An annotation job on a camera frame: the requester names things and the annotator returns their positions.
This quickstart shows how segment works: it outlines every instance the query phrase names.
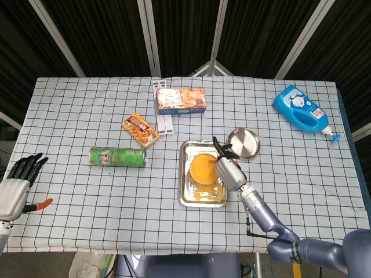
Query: black curtain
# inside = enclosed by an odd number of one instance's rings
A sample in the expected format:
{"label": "black curtain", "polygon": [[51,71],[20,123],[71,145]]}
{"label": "black curtain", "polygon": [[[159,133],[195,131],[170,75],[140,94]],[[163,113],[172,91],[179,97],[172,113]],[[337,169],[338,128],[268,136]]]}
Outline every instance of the black curtain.
{"label": "black curtain", "polygon": [[87,76],[151,76],[136,0],[43,0]]}
{"label": "black curtain", "polygon": [[0,2],[0,111],[22,124],[40,76],[75,76],[28,1]]}
{"label": "black curtain", "polygon": [[219,0],[152,0],[162,77],[188,76],[210,60]]}
{"label": "black curtain", "polygon": [[371,196],[371,135],[354,143]]}
{"label": "black curtain", "polygon": [[342,0],[335,1],[286,79],[335,81],[353,132],[371,122],[370,69],[371,2]]}
{"label": "black curtain", "polygon": [[234,75],[274,78],[319,0],[229,0],[217,61]]}

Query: green can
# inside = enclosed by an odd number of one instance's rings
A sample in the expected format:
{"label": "green can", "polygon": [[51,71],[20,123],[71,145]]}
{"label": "green can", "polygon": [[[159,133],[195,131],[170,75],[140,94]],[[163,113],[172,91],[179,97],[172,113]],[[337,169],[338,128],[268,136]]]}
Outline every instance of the green can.
{"label": "green can", "polygon": [[93,147],[89,151],[89,161],[99,166],[144,167],[146,150]]}

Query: detergent bottle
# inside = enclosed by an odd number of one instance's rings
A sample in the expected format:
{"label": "detergent bottle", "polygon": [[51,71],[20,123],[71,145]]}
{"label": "detergent bottle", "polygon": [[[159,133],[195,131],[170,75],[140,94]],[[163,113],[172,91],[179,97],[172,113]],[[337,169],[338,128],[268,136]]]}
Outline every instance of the detergent bottle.
{"label": "detergent bottle", "polygon": [[340,135],[333,134],[324,111],[295,86],[287,87],[273,102],[274,107],[287,120],[304,132],[322,132],[337,142]]}

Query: white robotic hand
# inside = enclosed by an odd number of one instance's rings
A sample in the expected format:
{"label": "white robotic hand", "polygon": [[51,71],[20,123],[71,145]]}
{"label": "white robotic hand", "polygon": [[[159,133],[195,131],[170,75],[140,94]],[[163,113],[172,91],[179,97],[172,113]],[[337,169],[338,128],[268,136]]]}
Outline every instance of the white robotic hand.
{"label": "white robotic hand", "polygon": [[41,167],[48,161],[42,153],[18,160],[9,172],[7,179],[0,183],[0,254],[12,230],[11,221],[21,213],[42,210],[51,204],[48,199],[41,204],[27,204],[27,197]]}

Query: white tablecloth with black grid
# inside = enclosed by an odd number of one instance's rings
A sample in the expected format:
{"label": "white tablecloth with black grid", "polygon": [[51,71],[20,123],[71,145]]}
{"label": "white tablecloth with black grid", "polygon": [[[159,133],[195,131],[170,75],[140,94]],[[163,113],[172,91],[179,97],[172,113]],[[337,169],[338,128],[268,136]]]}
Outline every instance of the white tablecloth with black grid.
{"label": "white tablecloth with black grid", "polygon": [[[224,141],[235,127],[261,138],[260,154],[239,161],[250,184],[300,237],[341,243],[369,223],[332,82],[236,76],[169,78],[168,87],[205,88],[204,114],[173,116],[174,134],[147,149],[145,168],[89,164],[90,147],[138,148],[121,128],[137,112],[154,128],[151,78],[39,78],[10,160],[43,152],[49,161],[28,202],[53,198],[14,222],[7,251],[170,254],[265,252],[246,236],[245,212],[230,192],[222,208],[184,207],[177,198],[179,148],[187,140]],[[272,106],[296,85],[329,116],[341,140],[303,133]],[[256,224],[253,232],[262,233]]]}

